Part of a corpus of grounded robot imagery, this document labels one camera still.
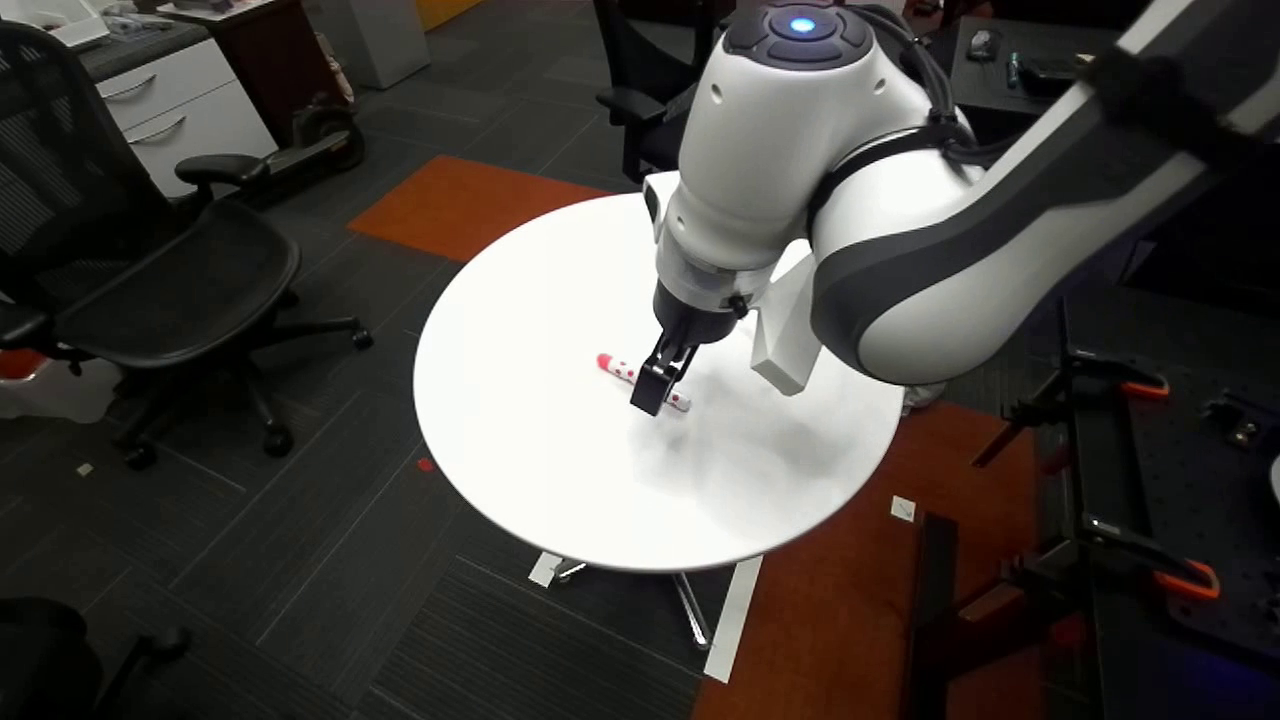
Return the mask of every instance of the drawer handle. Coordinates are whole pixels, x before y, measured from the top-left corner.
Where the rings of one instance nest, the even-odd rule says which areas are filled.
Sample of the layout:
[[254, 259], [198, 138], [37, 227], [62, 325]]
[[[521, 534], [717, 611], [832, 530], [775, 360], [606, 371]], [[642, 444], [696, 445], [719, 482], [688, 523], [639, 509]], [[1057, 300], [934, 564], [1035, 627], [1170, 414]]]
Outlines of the drawer handle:
[[178, 129], [178, 126], [180, 126], [184, 122], [187, 122], [187, 115], [183, 115], [183, 117], [178, 118], [177, 120], [169, 123], [168, 126], [165, 126], [165, 127], [163, 127], [163, 128], [160, 128], [160, 129], [157, 129], [157, 131], [155, 131], [152, 133], [143, 135], [142, 137], [134, 137], [133, 140], [129, 141], [129, 145], [137, 145], [140, 142], [147, 142], [147, 141], [155, 140], [155, 138], [160, 137], [161, 135], [166, 135], [169, 132], [173, 132], [173, 131]]
[[147, 77], [140, 79], [137, 83], [131, 85], [129, 87], [125, 87], [125, 88], [122, 88], [122, 90], [116, 90], [115, 92], [108, 92], [106, 95], [102, 96], [102, 100], [110, 100], [113, 97], [119, 97], [119, 96], [125, 95], [128, 92], [133, 92], [134, 90], [138, 90], [138, 88], [141, 88], [143, 86], [151, 85], [155, 81], [156, 81], [156, 74], [151, 73]]

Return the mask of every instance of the round white table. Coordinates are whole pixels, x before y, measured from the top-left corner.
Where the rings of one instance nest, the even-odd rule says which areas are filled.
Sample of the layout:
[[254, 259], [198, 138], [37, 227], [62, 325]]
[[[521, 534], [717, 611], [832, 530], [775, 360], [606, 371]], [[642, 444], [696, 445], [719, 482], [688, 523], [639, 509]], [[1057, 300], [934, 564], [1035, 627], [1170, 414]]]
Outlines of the round white table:
[[753, 314], [699, 348], [676, 386], [687, 414], [631, 406], [596, 356], [639, 366], [658, 340], [652, 228], [632, 193], [495, 241], [433, 309], [413, 398], [440, 470], [507, 532], [588, 565], [682, 573], [762, 555], [840, 510], [884, 456], [902, 388], [824, 350], [785, 397], [750, 369]]

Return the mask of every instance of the polka dot marker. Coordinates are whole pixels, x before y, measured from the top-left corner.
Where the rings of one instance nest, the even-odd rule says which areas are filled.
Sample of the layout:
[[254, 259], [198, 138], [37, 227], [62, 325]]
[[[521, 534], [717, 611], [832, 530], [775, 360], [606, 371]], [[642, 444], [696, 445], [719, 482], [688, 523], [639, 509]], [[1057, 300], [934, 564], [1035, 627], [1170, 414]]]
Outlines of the polka dot marker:
[[[636, 384], [637, 370], [622, 360], [617, 360], [612, 355], [602, 352], [595, 356], [595, 364], [605, 373], [609, 373], [618, 379], [627, 380], [631, 384]], [[690, 400], [685, 393], [673, 389], [667, 395], [667, 405], [671, 405], [681, 413], [689, 413]]]

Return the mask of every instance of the white drawer cabinet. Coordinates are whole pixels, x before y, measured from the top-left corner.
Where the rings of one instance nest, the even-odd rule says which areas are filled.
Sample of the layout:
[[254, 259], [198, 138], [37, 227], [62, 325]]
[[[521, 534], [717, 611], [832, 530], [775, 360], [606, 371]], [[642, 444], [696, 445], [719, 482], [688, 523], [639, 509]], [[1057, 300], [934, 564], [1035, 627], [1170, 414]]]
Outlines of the white drawer cabinet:
[[262, 158], [275, 151], [271, 133], [238, 82], [134, 126], [124, 131], [124, 138], [156, 187], [169, 197], [196, 190], [173, 174], [174, 167], [187, 158], [220, 152]]
[[206, 40], [97, 83], [108, 110], [151, 179], [169, 197], [195, 191], [174, 165], [224, 152], [276, 150], [218, 44]]

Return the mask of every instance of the white robotic arm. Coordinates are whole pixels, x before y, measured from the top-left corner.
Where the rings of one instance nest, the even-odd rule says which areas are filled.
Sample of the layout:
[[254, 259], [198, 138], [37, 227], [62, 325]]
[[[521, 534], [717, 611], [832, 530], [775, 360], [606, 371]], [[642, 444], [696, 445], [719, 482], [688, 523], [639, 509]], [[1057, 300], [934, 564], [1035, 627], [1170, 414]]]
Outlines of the white robotic arm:
[[[1280, 23], [1271, 0], [1153, 0], [1124, 53], [1096, 63], [1097, 90], [1076, 83], [986, 173], [904, 140], [938, 119], [937, 88], [899, 70], [864, 19], [879, 22], [768, 3], [713, 51], [678, 183], [646, 183], [663, 334], [639, 407], [657, 413], [696, 347], [749, 307], [763, 314], [753, 366], [787, 395], [815, 341], [891, 383], [968, 372], [1080, 263], [1229, 170], [1245, 136], [1280, 131], [1280, 37], [1256, 29]], [[797, 237], [812, 261], [771, 286]]]

